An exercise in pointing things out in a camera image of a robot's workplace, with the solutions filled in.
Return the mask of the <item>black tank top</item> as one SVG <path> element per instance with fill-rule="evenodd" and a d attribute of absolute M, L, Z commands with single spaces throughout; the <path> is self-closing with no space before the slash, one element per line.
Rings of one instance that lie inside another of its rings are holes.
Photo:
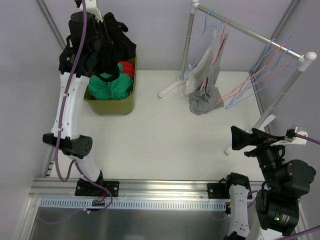
<path fill-rule="evenodd" d="M 102 30 L 102 45 L 93 73 L 95 77 L 109 83 L 120 77 L 119 62 L 136 57 L 137 45 L 126 36 L 129 28 L 123 22 L 117 21 L 112 12 L 103 16 L 99 27 Z"/>

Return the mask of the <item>blue hanger of green top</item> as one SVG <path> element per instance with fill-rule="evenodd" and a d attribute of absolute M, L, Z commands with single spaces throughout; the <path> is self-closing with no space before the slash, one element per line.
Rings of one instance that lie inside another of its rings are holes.
<path fill-rule="evenodd" d="M 292 48 L 288 48 L 282 52 L 279 47 L 272 49 L 271 44 L 268 44 L 262 51 L 261 59 L 258 60 L 257 64 L 249 72 L 247 79 L 223 97 L 223 100 L 228 101 L 225 109 L 229 110 L 259 93 L 272 83 L 272 78 L 281 75 L 295 65 L 297 63 L 295 60 L 282 60 L 285 54 L 292 50 Z"/>

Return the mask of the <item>red tank top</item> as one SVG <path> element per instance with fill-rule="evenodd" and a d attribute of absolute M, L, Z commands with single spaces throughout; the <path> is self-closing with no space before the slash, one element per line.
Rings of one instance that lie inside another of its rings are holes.
<path fill-rule="evenodd" d="M 131 78 L 135 77 L 135 65 L 128 61 L 120 61 L 118 63 L 119 71 L 121 74 L 126 74 Z"/>

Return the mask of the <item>green tank top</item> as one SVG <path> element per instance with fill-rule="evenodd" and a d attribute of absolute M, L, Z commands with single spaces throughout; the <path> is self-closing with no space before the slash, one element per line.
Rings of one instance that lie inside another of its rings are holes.
<path fill-rule="evenodd" d="M 120 73 L 119 77 L 111 82 L 104 82 L 93 75 L 88 84 L 88 92 L 95 100 L 123 100 L 133 91 L 134 78 Z"/>

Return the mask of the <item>blue hanger of black top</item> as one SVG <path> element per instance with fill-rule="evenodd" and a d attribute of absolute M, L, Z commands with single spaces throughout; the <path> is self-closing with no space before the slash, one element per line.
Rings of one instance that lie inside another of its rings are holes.
<path fill-rule="evenodd" d="M 275 43 L 276 40 L 273 38 L 270 43 L 264 47 L 262 56 L 249 72 L 246 88 L 256 86 L 271 77 L 277 76 L 298 63 L 297 60 L 283 61 L 286 54 L 294 51 L 293 48 L 287 47 L 287 42 L 290 38 L 291 35 L 283 40 L 279 46 L 272 47 L 272 44 Z"/>

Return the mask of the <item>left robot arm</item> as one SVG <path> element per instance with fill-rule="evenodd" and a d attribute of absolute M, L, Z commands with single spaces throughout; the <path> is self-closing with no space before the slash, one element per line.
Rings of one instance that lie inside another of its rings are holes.
<path fill-rule="evenodd" d="M 70 35 L 59 56 L 60 95 L 54 125 L 42 141 L 55 147 L 54 158 L 63 153 L 81 174 L 75 195 L 110 197 L 102 171 L 90 154 L 93 139 L 80 134 L 79 119 L 90 77 L 98 62 L 103 42 L 108 38 L 99 13 L 76 12 L 69 20 Z"/>

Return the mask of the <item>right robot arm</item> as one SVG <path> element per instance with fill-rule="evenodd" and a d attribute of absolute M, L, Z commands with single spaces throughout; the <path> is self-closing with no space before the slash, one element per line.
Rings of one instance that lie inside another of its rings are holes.
<path fill-rule="evenodd" d="M 293 233 L 299 222 L 299 199 L 308 194 L 316 170 L 300 159 L 285 161 L 287 145 L 319 144 L 308 137 L 307 132 L 288 128 L 284 136 L 268 134 L 257 128 L 250 132 L 236 126 L 230 128 L 234 151 L 253 146 L 244 152 L 246 157 L 256 158 L 264 181 L 256 191 L 255 219 L 252 226 L 248 220 L 248 196 L 253 191 L 249 178 L 231 172 L 225 178 L 223 193 L 230 199 L 230 225 L 226 240 L 262 240 L 266 232 L 276 240 L 294 239 L 310 233 L 306 230 Z"/>

